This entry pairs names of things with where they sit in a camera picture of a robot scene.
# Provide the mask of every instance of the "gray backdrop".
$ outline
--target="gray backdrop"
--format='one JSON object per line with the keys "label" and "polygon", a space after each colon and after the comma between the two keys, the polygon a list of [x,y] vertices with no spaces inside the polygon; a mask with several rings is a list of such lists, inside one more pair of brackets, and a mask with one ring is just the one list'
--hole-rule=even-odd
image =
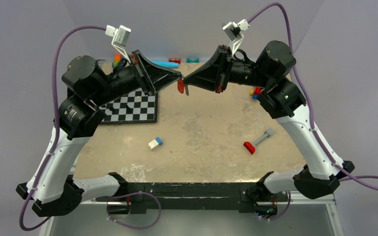
{"label": "gray backdrop", "polygon": [[[221,23],[248,18],[268,3],[0,0],[0,235],[26,234],[17,223],[22,201],[15,186],[30,179],[50,138],[51,61],[66,31],[82,24],[123,24],[133,30],[129,50],[140,49],[151,59],[207,59],[218,44],[228,43]],[[356,174],[378,174],[378,3],[281,3],[291,19],[295,47],[303,39],[296,54],[298,69],[319,127],[342,158],[355,162]],[[77,55],[113,56],[109,38],[90,31],[67,41],[59,75]],[[268,41],[286,41],[281,12],[264,13],[246,36],[242,48],[252,58]],[[59,98],[64,96],[59,80]],[[342,184],[337,198],[347,235],[378,234],[378,192],[350,182]],[[34,223],[34,214],[28,214],[27,225]]]}

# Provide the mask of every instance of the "red and gray tool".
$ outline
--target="red and gray tool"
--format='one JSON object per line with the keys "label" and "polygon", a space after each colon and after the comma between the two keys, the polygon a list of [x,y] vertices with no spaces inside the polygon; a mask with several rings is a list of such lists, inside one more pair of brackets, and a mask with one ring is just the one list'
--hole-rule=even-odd
{"label": "red and gray tool", "polygon": [[250,142],[244,142],[244,146],[247,148],[247,150],[251,153],[251,154],[254,154],[255,152],[255,147],[263,142],[265,139],[269,138],[270,136],[272,136],[273,134],[275,133],[275,131],[272,129],[272,128],[269,128],[269,129],[266,129],[266,131],[264,131],[264,134],[263,136],[261,136],[259,139],[257,139],[256,141],[254,141],[253,143],[250,143]]}

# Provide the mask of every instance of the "wooden tabletop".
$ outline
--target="wooden tabletop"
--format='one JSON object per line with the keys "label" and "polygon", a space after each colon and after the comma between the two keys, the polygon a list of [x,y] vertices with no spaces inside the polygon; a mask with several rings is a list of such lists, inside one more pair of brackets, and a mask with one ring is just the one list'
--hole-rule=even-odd
{"label": "wooden tabletop", "polygon": [[[200,65],[182,63],[177,70],[187,75]],[[112,70],[109,63],[103,69]],[[251,89],[228,84],[216,94],[189,86],[186,96],[177,85],[165,88],[159,93],[157,123],[100,125],[79,154],[75,178],[117,172],[134,182],[237,182],[302,167],[298,148],[251,98]],[[251,155],[243,143],[270,127],[276,133]],[[157,136],[163,145],[150,151],[148,143]]]}

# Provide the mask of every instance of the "blue and white block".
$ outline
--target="blue and white block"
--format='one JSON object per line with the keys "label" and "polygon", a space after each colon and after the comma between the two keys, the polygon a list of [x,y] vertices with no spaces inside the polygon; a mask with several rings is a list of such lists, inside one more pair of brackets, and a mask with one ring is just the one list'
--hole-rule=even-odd
{"label": "blue and white block", "polygon": [[151,151],[158,148],[161,145],[163,145],[163,141],[159,137],[157,137],[153,141],[149,142],[149,148],[150,148]]}

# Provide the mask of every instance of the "chessboard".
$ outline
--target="chessboard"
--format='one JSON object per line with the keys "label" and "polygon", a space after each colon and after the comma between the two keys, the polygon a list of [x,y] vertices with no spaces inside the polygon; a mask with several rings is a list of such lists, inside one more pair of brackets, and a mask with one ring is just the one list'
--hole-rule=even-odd
{"label": "chessboard", "polygon": [[156,123],[158,94],[148,96],[141,89],[100,107],[106,113],[101,124]]}

